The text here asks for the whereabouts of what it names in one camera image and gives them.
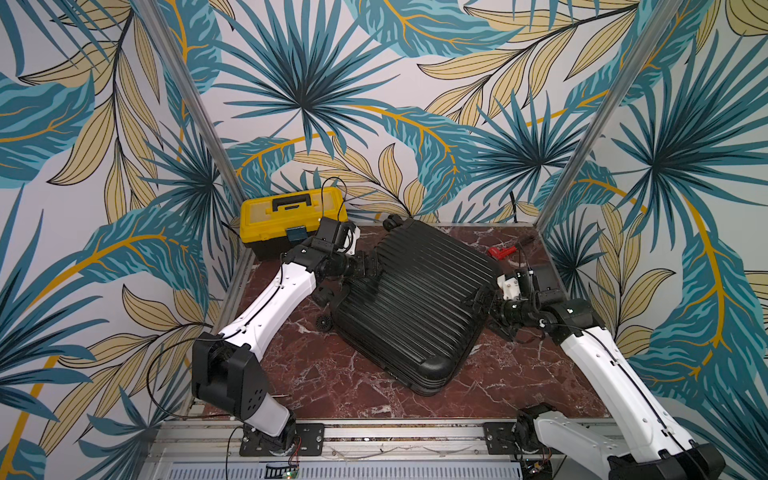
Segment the black ribbed hard-shell suitcase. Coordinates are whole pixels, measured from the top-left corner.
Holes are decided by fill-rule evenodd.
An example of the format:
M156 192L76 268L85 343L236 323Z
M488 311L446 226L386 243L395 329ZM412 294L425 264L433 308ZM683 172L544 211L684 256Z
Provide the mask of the black ribbed hard-shell suitcase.
M374 277L347 278L316 320L421 396L439 393L478 340L501 267L447 233L389 216Z

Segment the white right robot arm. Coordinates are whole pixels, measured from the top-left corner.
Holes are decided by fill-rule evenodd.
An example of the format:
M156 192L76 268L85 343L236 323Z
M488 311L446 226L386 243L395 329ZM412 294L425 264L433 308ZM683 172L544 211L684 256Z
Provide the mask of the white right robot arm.
M498 443L514 453L556 450L601 479L717 479L726 462L700 443L645 386L590 304L558 290L497 293L490 317L502 332L540 330L579 367L619 428L621 441L547 404L522 409Z

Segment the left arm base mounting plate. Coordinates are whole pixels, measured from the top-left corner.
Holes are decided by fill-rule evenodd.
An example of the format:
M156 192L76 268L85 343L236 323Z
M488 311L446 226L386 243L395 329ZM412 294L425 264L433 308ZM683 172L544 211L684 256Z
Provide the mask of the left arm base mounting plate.
M242 457L290 456L318 457L325 438L323 423L289 423L278 436L269 436L245 425L239 455Z

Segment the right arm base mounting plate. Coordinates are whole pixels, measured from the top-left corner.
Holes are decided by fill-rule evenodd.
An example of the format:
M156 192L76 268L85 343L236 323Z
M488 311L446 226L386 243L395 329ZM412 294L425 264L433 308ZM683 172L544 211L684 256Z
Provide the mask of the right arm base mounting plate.
M483 437L489 455L522 455L540 452L535 429L526 422L486 422Z

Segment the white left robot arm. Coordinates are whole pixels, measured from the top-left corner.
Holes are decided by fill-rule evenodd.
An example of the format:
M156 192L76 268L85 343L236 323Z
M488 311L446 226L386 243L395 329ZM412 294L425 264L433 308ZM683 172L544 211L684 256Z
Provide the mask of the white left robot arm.
M376 278L382 266L373 251L326 252L300 244L285 254L274 280L218 334L202 334L192 347L195 398L272 438L290 437L291 412L268 393L261 360L300 303L326 279Z

